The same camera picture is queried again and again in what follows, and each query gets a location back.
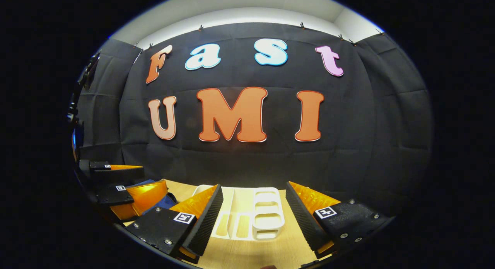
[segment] table surface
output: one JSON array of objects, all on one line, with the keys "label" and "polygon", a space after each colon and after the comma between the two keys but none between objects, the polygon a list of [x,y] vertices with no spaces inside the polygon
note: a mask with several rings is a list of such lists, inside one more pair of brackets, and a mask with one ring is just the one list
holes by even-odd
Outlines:
[{"label": "table surface", "polygon": [[[169,192],[175,195],[178,202],[191,197],[196,189],[193,185],[166,181]],[[275,239],[240,241],[210,237],[205,253],[200,257],[198,264],[193,265],[205,269],[260,269],[268,265],[274,265],[278,269],[298,269],[302,264],[317,260],[288,205],[285,190],[279,192],[285,224]]]}]

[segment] pink letter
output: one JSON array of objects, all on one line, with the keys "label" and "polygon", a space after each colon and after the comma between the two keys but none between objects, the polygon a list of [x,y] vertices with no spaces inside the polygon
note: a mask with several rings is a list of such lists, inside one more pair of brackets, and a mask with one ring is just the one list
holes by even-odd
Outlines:
[{"label": "pink letter", "polygon": [[323,59],[323,65],[330,74],[337,77],[343,75],[342,68],[338,68],[335,63],[335,59],[339,59],[339,55],[332,52],[330,47],[328,46],[317,47],[315,48],[315,51],[321,54],[321,58]]}]

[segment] white ceiling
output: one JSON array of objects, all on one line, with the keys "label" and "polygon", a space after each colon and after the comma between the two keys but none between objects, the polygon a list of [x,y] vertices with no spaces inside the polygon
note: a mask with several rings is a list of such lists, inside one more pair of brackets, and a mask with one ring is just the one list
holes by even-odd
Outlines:
[{"label": "white ceiling", "polygon": [[[243,10],[244,12],[249,8],[288,10],[290,12],[286,11],[285,13],[287,14],[292,12],[301,13],[302,14],[301,17],[306,17],[305,20],[307,20],[307,17],[309,15],[316,17],[317,19],[315,19],[315,21],[323,20],[324,24],[331,24],[327,26],[333,26],[333,24],[336,24],[336,21],[339,21],[338,20],[339,16],[345,16],[345,19],[341,19],[339,21],[340,25],[341,26],[344,25],[345,27],[345,24],[349,24],[349,20],[348,20],[349,17],[352,16],[353,19],[362,19],[365,21],[365,22],[360,21],[360,23],[358,23],[360,25],[359,27],[361,28],[360,29],[361,32],[366,31],[362,29],[362,25],[365,23],[369,23],[370,26],[365,25],[364,28],[370,28],[370,29],[373,28],[373,32],[375,34],[377,33],[376,31],[374,31],[374,28],[377,28],[375,25],[371,24],[366,19],[360,17],[355,12],[352,12],[351,14],[346,14],[347,12],[349,12],[349,10],[346,9],[341,4],[332,0],[168,0],[166,2],[158,4],[154,8],[151,8],[147,12],[144,12],[140,16],[136,17],[128,24],[126,24],[124,27],[120,28],[116,33],[114,33],[111,38],[121,40],[129,44],[135,44],[139,41],[140,46],[146,46],[148,45],[147,44],[148,42],[157,44],[161,41],[166,40],[166,38],[171,37],[171,34],[158,34],[159,31],[163,32],[164,29],[166,29],[171,25],[173,25],[172,27],[175,28],[175,32],[177,33],[175,36],[177,36],[179,34],[191,31],[191,29],[187,28],[184,30],[179,30],[180,31],[179,33],[179,31],[177,30],[177,24],[179,22],[180,24],[182,24],[182,21],[186,19],[189,19],[189,22],[191,22],[192,17],[202,17],[203,22],[201,24],[203,24],[203,26],[206,28],[208,26],[212,26],[212,24],[221,24],[221,22],[218,22],[218,20],[227,18],[219,14],[222,13],[225,14],[228,12],[221,12],[219,10],[239,9],[239,8],[245,8],[245,10]],[[206,15],[206,16],[204,15],[204,14],[209,14],[211,12],[216,12],[218,14]],[[280,19],[281,13],[283,14],[283,12],[280,11],[278,12],[277,19]],[[210,20],[210,21],[215,21],[215,23],[211,22],[210,25],[208,25],[204,17],[210,17],[211,19],[215,17],[214,20]],[[252,21],[258,21],[258,20],[259,17],[252,19]],[[295,25],[298,26],[299,22],[303,21],[303,20],[300,21],[299,20],[300,19],[290,19],[288,20],[288,22],[282,22],[282,24],[293,24],[294,22],[297,21]],[[306,23],[304,25],[308,28],[316,29],[315,27],[310,27]],[[358,39],[366,38],[367,36],[372,35],[371,31],[370,30],[368,31],[369,32],[366,31],[364,35],[359,34],[358,36],[356,35],[352,36],[352,33],[343,32],[343,30],[341,30],[341,34],[348,37],[352,36],[354,38],[353,41],[357,42]]]}]

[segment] white wall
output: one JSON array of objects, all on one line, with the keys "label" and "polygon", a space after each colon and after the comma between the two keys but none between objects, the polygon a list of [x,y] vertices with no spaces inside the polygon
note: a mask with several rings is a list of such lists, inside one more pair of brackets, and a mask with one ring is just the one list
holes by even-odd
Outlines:
[{"label": "white wall", "polygon": [[332,0],[168,0],[144,12],[111,38],[147,48],[203,27],[274,22],[319,30],[357,42],[378,34],[368,20]]}]

